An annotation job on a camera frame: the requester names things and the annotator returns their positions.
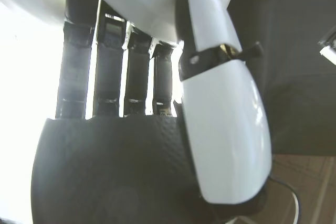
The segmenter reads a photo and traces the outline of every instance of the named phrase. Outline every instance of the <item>metal screw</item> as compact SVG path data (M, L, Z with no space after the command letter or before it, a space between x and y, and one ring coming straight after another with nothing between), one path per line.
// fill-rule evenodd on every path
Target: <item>metal screw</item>
M195 55L195 56L191 57L189 61L190 61L191 64L194 65L194 64L199 62L199 60L200 60L199 58L200 57L198 55Z

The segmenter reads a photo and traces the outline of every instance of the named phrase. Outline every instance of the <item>cable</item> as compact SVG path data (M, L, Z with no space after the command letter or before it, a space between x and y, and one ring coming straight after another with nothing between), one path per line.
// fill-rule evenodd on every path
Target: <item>cable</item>
M300 222L300 219L301 219L301 203L300 203L300 199L299 199L299 196L298 196L297 192L295 191L295 189L291 185L287 184L286 182L282 181L281 179L278 179L278 178L274 177L273 175L269 175L268 178L270 180L272 180L273 182L276 182L278 184L281 184L281 185L287 187L292 192L294 202L295 202L295 217L294 217L293 224L298 224Z

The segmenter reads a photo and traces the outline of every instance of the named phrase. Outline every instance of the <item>brown floor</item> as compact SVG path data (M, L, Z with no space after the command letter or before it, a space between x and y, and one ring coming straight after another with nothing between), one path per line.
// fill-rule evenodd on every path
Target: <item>brown floor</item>
M336 165L334 158L277 155L272 174L293 186L301 201L301 224L336 224ZM268 182L266 207L235 224L292 224L295 202L282 185Z

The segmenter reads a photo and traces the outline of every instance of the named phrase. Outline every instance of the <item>black cable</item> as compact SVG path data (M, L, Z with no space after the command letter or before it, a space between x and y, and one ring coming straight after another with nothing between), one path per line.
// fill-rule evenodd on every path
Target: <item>black cable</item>
M299 196L298 196L297 192L295 191L295 189L291 185L287 184L286 182L282 181L281 179L278 179L278 178L274 177L273 175L269 175L268 178L270 180L272 180L273 182L276 182L278 184L281 184L281 185L287 187L292 192L294 202L295 202L295 218L294 218L293 224L300 223L301 202L300 202Z

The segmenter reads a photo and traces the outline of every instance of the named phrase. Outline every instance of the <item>tiled floor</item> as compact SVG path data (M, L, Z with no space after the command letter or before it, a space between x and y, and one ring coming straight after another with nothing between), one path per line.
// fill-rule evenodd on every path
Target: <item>tiled floor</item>
M293 186L301 201L301 221L308 224L336 224L336 164L331 157L277 155L272 174ZM292 224L295 203L284 186L268 182L266 207L241 223Z

